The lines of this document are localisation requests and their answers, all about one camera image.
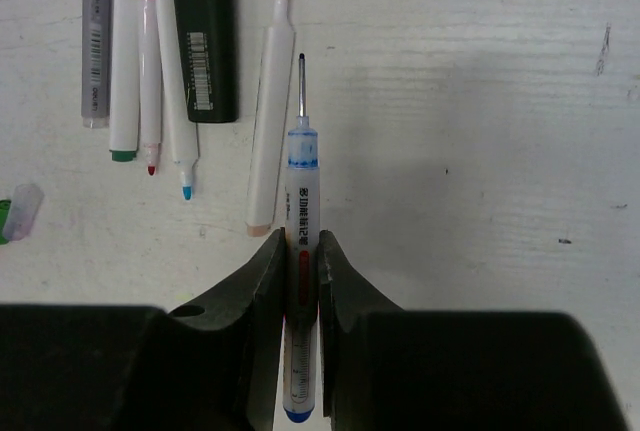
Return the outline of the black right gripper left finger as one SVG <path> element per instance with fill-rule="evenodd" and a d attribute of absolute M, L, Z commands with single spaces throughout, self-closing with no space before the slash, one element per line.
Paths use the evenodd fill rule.
<path fill-rule="evenodd" d="M 272 429 L 285 264 L 277 230 L 224 280 L 158 314 L 136 350 L 120 429 Z"/>

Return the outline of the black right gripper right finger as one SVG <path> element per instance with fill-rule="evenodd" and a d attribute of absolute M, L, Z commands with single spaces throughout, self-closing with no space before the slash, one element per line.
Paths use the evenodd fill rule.
<path fill-rule="evenodd" d="M 402 310 L 349 262 L 335 235 L 318 246 L 323 415 L 333 430 L 374 430 L 368 318 Z"/>

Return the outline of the blue ballpoint pen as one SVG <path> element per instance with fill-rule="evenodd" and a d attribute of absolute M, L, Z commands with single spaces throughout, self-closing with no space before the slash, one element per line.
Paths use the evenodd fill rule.
<path fill-rule="evenodd" d="M 287 135 L 285 170 L 286 303 L 283 409 L 305 422 L 316 401 L 320 171 L 318 132 L 307 106 L 306 59 L 298 58 L 298 114 Z"/>

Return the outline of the orange capped white marker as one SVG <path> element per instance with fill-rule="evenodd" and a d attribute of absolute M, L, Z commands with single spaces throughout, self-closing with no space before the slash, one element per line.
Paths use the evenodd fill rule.
<path fill-rule="evenodd" d="M 289 1 L 274 0 L 263 40 L 245 220 L 251 237 L 266 235 L 276 213 L 295 42 Z"/>

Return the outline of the blue capped white marker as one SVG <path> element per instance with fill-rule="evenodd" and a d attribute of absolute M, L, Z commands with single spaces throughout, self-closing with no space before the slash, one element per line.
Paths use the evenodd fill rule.
<path fill-rule="evenodd" d="M 171 156 L 179 172 L 183 198 L 189 201 L 199 149 L 196 124 L 188 118 L 174 0 L 156 0 L 156 11 Z"/>

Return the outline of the green pen cap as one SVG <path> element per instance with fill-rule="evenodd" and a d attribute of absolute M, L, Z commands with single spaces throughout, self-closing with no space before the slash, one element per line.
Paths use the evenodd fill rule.
<path fill-rule="evenodd" d="M 9 243 L 3 235 L 3 229 L 8 218 L 10 207 L 11 201 L 9 199 L 3 199 L 0 201 L 0 245 L 6 245 Z"/>

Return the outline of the red capped white marker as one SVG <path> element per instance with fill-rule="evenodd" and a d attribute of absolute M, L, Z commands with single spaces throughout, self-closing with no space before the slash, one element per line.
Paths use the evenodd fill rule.
<path fill-rule="evenodd" d="M 150 176 L 156 174 L 162 141 L 162 67 L 156 0 L 137 0 L 140 84 L 140 146 Z"/>

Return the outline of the green black highlighter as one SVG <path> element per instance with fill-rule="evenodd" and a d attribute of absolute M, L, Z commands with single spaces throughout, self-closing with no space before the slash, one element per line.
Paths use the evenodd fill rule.
<path fill-rule="evenodd" d="M 239 118 L 236 0 L 174 0 L 189 120 Z"/>

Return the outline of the white marker green end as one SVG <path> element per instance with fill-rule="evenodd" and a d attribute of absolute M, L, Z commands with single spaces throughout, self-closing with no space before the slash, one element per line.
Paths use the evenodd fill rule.
<path fill-rule="evenodd" d="M 138 3 L 113 0 L 109 151 L 114 162 L 135 159 L 139 119 Z"/>

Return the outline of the purple highlighter pen body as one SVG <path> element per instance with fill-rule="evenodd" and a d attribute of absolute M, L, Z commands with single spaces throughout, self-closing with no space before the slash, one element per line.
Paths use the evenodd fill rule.
<path fill-rule="evenodd" d="M 109 124 L 112 0 L 82 0 L 81 117 L 89 129 Z"/>

